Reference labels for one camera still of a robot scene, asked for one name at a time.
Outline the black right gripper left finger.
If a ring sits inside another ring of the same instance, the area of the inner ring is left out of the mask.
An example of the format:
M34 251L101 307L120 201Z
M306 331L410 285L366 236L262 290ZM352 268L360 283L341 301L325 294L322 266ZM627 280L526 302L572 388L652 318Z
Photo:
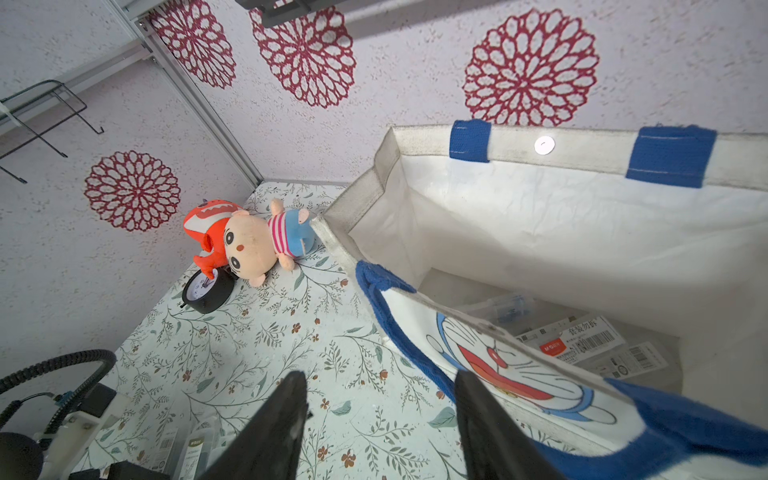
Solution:
M292 371L201 478L296 479L308 419L306 376Z

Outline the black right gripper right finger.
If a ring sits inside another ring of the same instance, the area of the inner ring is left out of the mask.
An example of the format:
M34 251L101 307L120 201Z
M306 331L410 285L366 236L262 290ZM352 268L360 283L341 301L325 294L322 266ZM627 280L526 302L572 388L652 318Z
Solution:
M478 377L455 379L457 424L471 480L546 480L563 475L538 452Z

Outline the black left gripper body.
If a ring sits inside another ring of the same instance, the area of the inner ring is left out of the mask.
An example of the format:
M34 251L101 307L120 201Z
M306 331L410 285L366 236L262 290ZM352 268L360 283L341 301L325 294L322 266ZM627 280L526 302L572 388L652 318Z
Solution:
M140 465L121 461L111 464L104 471L90 468L73 472L69 480L170 480L168 474L157 472Z

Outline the clear case blue parts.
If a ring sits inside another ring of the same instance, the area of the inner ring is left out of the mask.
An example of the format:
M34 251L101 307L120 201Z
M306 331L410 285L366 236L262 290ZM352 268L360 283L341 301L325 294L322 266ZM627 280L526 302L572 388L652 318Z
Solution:
M575 365L624 346L626 340L602 315L570 316L516 337L530 348Z
M462 306L460 310L493 324L522 328L531 322L536 307L536 300L526 293L507 293Z

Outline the clear compass case gold label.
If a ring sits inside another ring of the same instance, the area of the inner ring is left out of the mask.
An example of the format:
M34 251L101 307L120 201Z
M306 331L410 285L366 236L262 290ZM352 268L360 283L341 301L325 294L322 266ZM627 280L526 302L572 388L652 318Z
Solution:
M604 379L672 393L682 389L683 375L676 358L656 341L617 347L577 366Z

